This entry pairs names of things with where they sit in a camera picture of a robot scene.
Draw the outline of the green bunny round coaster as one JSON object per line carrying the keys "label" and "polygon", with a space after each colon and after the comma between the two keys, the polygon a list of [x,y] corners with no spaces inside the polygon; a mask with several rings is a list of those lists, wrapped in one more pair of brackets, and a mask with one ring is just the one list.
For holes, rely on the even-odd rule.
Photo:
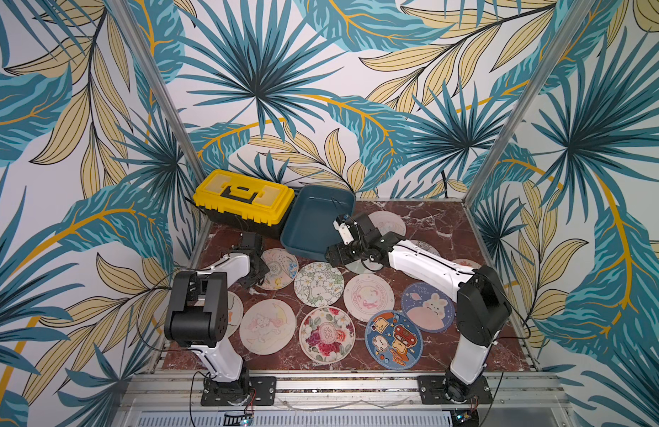
{"label": "green bunny round coaster", "polygon": [[358,260],[352,263],[349,263],[345,266],[350,272],[361,275],[361,274],[375,274],[382,270],[384,266],[380,263],[373,263],[369,260]]}

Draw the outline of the pink kitty round coaster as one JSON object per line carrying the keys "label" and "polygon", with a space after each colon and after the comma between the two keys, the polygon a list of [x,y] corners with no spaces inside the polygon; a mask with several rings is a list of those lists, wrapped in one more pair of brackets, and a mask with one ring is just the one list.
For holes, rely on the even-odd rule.
{"label": "pink kitty round coaster", "polygon": [[370,213],[368,217],[382,235],[393,232],[400,236],[405,236],[407,233],[407,227],[404,220],[402,220],[402,218],[396,213],[377,211]]}

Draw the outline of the blue cartoon toast coaster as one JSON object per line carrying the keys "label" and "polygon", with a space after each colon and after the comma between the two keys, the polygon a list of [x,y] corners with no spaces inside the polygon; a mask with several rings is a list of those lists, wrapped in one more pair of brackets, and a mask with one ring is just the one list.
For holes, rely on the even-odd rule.
{"label": "blue cartoon toast coaster", "polygon": [[370,356],[389,370],[414,368],[424,352],[421,331],[400,311],[373,316],[367,322],[365,344]]}

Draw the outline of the aluminium front frame rail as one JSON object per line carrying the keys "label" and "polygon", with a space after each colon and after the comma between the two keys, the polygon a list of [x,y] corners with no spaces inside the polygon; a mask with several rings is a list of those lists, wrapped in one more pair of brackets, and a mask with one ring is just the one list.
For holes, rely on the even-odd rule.
{"label": "aluminium front frame rail", "polygon": [[539,372],[490,373],[480,398],[426,404],[421,373],[256,371],[275,378],[251,407],[201,405],[202,378],[165,371],[133,379],[114,426],[575,426],[560,380]]}

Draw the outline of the green sketch round coaster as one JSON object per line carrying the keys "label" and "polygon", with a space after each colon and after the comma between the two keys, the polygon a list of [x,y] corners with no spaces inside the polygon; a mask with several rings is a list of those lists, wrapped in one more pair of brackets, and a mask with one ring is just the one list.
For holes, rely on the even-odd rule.
{"label": "green sketch round coaster", "polygon": [[426,243],[426,242],[424,242],[424,241],[421,241],[421,240],[412,240],[411,243],[412,243],[413,245],[417,246],[418,248],[420,248],[420,249],[426,251],[426,252],[429,252],[429,253],[431,253],[431,254],[434,254],[435,256],[441,256],[441,254],[439,253],[439,251],[438,251],[434,246],[432,246],[432,245],[430,245],[430,244],[428,244],[428,243]]}

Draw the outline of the pink cartoon round coaster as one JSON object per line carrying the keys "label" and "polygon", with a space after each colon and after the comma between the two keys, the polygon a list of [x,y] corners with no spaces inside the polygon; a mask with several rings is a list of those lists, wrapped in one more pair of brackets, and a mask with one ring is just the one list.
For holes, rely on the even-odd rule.
{"label": "pink cartoon round coaster", "polygon": [[395,297],[391,286],[374,274],[361,274],[345,286],[343,299],[349,314],[361,322],[369,321],[381,311],[391,311]]}

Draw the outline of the white floral round coaster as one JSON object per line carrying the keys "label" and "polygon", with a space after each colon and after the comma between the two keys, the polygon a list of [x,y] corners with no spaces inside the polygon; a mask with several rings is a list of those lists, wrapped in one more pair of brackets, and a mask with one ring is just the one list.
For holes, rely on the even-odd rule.
{"label": "white floral round coaster", "polygon": [[309,263],[300,270],[294,281],[297,298],[314,308],[331,306],[343,295],[344,289],[343,275],[329,263]]}

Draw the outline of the red rose floral coaster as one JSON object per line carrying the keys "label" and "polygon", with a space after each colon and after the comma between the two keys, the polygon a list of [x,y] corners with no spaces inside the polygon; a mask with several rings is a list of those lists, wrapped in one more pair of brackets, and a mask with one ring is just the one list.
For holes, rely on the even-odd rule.
{"label": "red rose floral coaster", "polygon": [[328,365],[345,359],[354,349],[356,330],[345,311],[332,306],[320,307],[304,318],[298,341],[313,363]]}

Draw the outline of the pastel cartoon round coaster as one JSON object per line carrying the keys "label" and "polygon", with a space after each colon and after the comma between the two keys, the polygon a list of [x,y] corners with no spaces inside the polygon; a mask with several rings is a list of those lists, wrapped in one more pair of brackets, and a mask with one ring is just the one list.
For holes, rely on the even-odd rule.
{"label": "pastel cartoon round coaster", "polygon": [[271,248],[265,250],[262,259],[269,272],[265,274],[265,278],[260,288],[269,291],[277,291],[290,285],[298,274],[298,261],[297,258],[290,254],[284,248]]}

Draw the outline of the purple bunny round coaster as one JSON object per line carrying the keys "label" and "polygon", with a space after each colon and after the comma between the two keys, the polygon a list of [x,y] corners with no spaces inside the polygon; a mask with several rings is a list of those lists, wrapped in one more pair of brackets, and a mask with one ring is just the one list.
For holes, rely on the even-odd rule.
{"label": "purple bunny round coaster", "polygon": [[425,282],[409,285],[402,294],[402,310],[420,330],[447,331],[456,318],[456,306],[445,293]]}

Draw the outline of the teal plastic storage tray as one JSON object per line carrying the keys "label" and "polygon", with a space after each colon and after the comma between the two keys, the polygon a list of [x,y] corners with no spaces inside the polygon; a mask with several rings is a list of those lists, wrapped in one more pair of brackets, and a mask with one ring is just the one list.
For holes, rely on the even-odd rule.
{"label": "teal plastic storage tray", "polygon": [[333,222],[354,212],[350,190],[304,186],[297,194],[281,233],[281,245],[294,256],[325,262],[329,247],[342,242]]}

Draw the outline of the aluminium corner post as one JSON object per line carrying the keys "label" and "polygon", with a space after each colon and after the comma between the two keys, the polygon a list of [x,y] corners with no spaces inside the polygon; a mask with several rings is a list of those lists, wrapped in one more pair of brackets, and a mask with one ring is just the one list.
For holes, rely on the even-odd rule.
{"label": "aluminium corner post", "polygon": [[546,56],[537,64],[535,73],[528,81],[525,90],[514,106],[512,114],[505,123],[501,133],[498,135],[493,147],[488,151],[484,163],[480,167],[472,186],[463,199],[465,208],[471,207],[480,199],[482,187],[493,172],[496,163],[504,153],[505,148],[514,135],[517,127],[521,124],[523,117],[530,107],[532,101],[538,96],[540,90],[548,80],[553,70],[560,62],[560,58],[569,47],[571,39],[576,35],[582,21],[589,13],[594,1],[576,1],[565,17],[563,25],[556,31],[555,40],[546,49]]}
{"label": "aluminium corner post", "polygon": [[107,2],[107,5],[114,14],[121,34],[125,37],[130,50],[137,58],[149,88],[153,91],[165,119],[169,122],[188,165],[192,167],[196,179],[200,183],[206,178],[206,175],[184,123],[170,98],[169,91],[151,53],[149,41],[144,41],[140,25],[127,1],[111,0]]}

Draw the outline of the yellow black toolbox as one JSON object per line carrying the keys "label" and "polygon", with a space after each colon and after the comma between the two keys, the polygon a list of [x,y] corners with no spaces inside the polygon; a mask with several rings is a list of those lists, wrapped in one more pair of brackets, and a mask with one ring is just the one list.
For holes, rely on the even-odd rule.
{"label": "yellow black toolbox", "polygon": [[283,184],[215,170],[197,187],[192,200],[214,223],[279,238],[295,196]]}

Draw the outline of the right aluminium corner post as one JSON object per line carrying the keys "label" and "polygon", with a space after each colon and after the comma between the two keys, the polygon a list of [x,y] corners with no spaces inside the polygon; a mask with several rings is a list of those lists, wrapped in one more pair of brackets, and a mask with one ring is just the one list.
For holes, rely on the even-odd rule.
{"label": "right aluminium corner post", "polygon": [[471,207],[480,199],[482,187],[493,172],[496,163],[504,153],[505,148],[514,135],[517,127],[521,124],[523,117],[530,107],[532,101],[538,96],[540,90],[548,80],[553,70],[560,62],[560,58],[569,47],[571,39],[576,35],[582,21],[589,13],[594,1],[576,1],[565,17],[563,25],[556,31],[555,40],[546,49],[546,56],[537,64],[535,73],[528,81],[525,90],[514,106],[512,114],[505,123],[501,133],[498,135],[493,147],[488,151],[484,163],[480,167],[472,186],[463,199],[465,208]]}

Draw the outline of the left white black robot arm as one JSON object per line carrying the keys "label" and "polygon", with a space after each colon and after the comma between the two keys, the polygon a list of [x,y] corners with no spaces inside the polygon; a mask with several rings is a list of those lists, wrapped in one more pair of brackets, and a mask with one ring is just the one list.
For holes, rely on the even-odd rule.
{"label": "left white black robot arm", "polygon": [[166,339],[192,352],[208,371],[201,402],[240,405],[253,398],[249,370],[226,337],[229,287],[260,284],[269,272],[263,261],[264,239],[253,232],[212,265],[181,270],[173,279],[165,318]]}

